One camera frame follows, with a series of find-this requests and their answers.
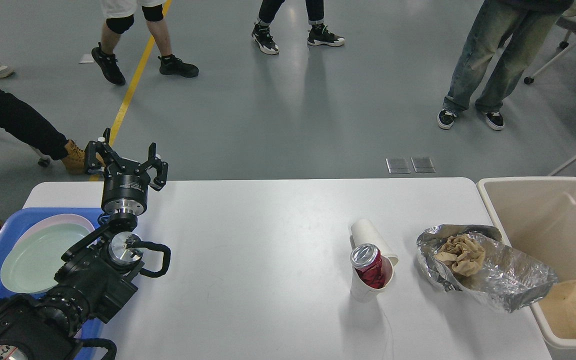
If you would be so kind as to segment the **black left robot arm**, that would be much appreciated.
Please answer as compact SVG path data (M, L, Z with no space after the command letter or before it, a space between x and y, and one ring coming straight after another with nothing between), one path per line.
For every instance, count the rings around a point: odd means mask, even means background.
M169 164L151 143L144 162L124 158L109 144L111 130L86 146L86 170L103 174L101 210L105 221L61 256L57 284L41 298L16 294L0 299L0 360L73 360L84 348L105 349L114 360L116 344L105 338L77 338L86 321L109 322L137 291L133 279L164 276L171 251L134 233L147 209L147 190L160 191Z

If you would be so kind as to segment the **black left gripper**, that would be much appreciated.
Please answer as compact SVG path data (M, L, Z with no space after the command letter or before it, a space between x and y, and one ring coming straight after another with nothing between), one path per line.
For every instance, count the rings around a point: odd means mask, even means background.
M84 173L103 174L101 209L106 214L128 213L139 216L147 210L148 186L161 191L167 184L169 164L156 152L156 143L148 147L148 158L126 174L126 166L110 146L111 129L87 143L84 150Z

